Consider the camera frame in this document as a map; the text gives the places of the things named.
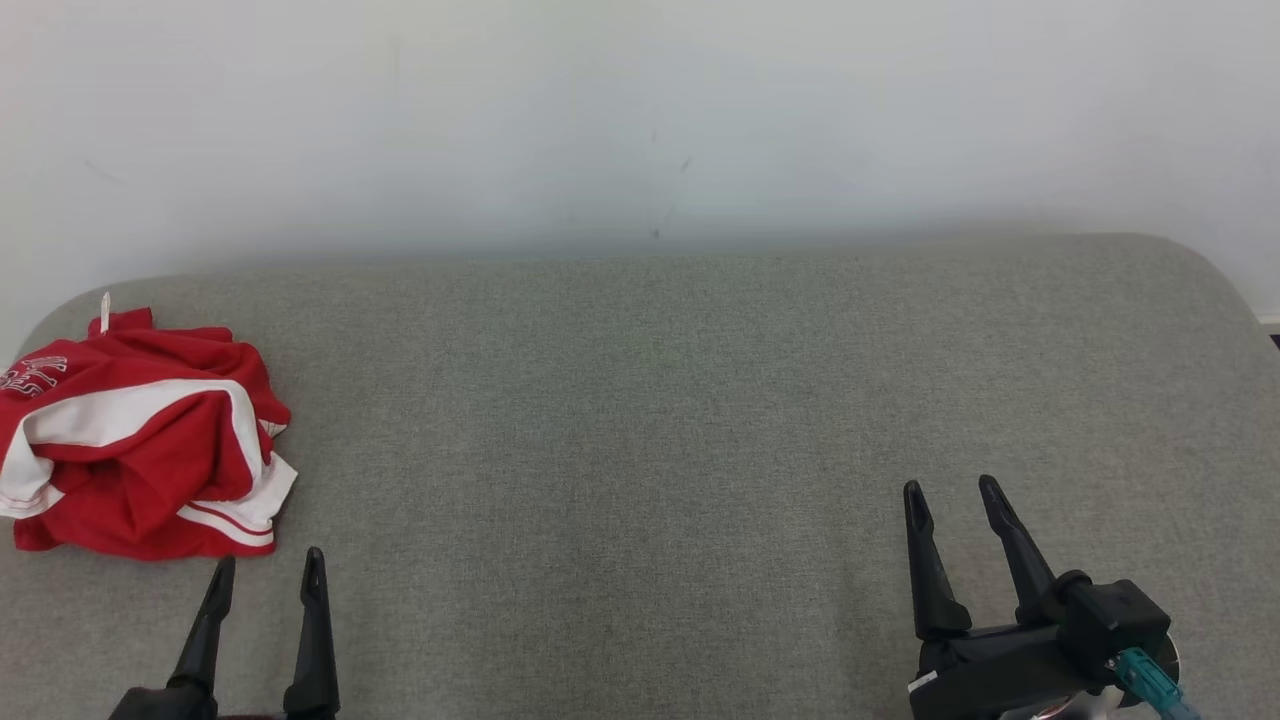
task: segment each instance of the white stripe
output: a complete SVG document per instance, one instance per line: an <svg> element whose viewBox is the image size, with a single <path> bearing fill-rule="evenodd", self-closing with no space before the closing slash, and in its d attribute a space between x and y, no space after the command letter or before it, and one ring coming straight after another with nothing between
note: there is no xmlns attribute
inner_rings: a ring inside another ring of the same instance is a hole
<svg viewBox="0 0 1280 720"><path fill-rule="evenodd" d="M111 445L136 434L174 402L218 391L230 397L232 429L244 456L252 488L257 489L264 470L262 450L257 442L257 423L248 392L234 380L169 379L68 397L23 418L0 465L0 515L31 518L61 498L61 493L49 492L52 489L49 478L54 464L36 457L32 445Z"/></svg>
<svg viewBox="0 0 1280 720"><path fill-rule="evenodd" d="M191 505L206 510L216 510L251 530L270 530L271 518L280 511L284 498L293 487L298 471L289 466L276 454L271 454L271 464L262 471L262 479L239 500L209 501L196 500Z"/></svg>
<svg viewBox="0 0 1280 720"><path fill-rule="evenodd" d="M262 425L262 429L266 430L266 434L269 434L271 437L275 437L275 436L283 433L284 428L288 428L288 425L282 425L279 423L273 423L270 420L259 420L257 423L260 425Z"/></svg>
<svg viewBox="0 0 1280 720"><path fill-rule="evenodd" d="M269 533L265 536L255 536L246 533L244 530L236 527L234 523L227 520L225 518L219 518L212 512L205 512L204 510L197 510L189 505L183 505L178 509L178 516L183 520L191 520L192 523L198 523L201 525L207 525L219 533L227 536L232 541L247 546L247 547L266 547L275 541L275 533Z"/></svg>

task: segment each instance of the couch cushion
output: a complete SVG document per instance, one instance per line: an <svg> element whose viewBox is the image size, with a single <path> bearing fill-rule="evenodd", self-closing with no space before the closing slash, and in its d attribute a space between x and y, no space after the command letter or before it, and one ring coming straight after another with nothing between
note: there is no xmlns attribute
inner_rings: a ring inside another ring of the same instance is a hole
<svg viewBox="0 0 1280 720"><path fill-rule="evenodd" d="M906 719L901 487L978 625L1016 605L977 479L1057 571L1174 618L1189 698L1270 716L1280 354L1167 241L329 268L110 288L261 348L300 471L241 562L223 712L280 707L303 553L344 710ZM82 337L100 292L27 350ZM105 717L173 669L211 560L0 548L5 716Z"/></svg>

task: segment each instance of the black mount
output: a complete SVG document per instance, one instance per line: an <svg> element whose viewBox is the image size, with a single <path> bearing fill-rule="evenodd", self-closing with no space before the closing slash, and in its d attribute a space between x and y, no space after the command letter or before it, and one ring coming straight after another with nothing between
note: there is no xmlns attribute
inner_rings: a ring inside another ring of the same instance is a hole
<svg viewBox="0 0 1280 720"><path fill-rule="evenodd" d="M1129 580L1094 585L1079 570L1055 577L1000 483L983 475L978 489L1005 547L1018 609L1015 625L973 630L933 543L924 492L916 482L902 488L915 637L923 643L910 696L916 720L992 720L1108 685L1125 689L1107 665L1130 647L1157 659L1176 682L1164 610ZM1121 705L1137 702L1126 694Z"/></svg>
<svg viewBox="0 0 1280 720"><path fill-rule="evenodd" d="M214 577L191 625L178 665L161 691L133 688L124 693L109 720L214 720L214 670L218 666L218 638L221 623L232 607L236 559L218 562ZM338 670L333 652L333 625L329 616L329 583L324 553L307 550L302 571L302 637L293 684L284 691L284 717L288 720L334 720L338 712Z"/></svg>

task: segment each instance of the white wall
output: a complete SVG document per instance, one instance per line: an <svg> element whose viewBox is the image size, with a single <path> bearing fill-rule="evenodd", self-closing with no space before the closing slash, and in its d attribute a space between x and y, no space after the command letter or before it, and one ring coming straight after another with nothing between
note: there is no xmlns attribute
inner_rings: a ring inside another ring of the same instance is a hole
<svg viewBox="0 0 1280 720"><path fill-rule="evenodd" d="M0 0L0 356L174 270L952 227L1280 314L1280 4Z"/></svg>

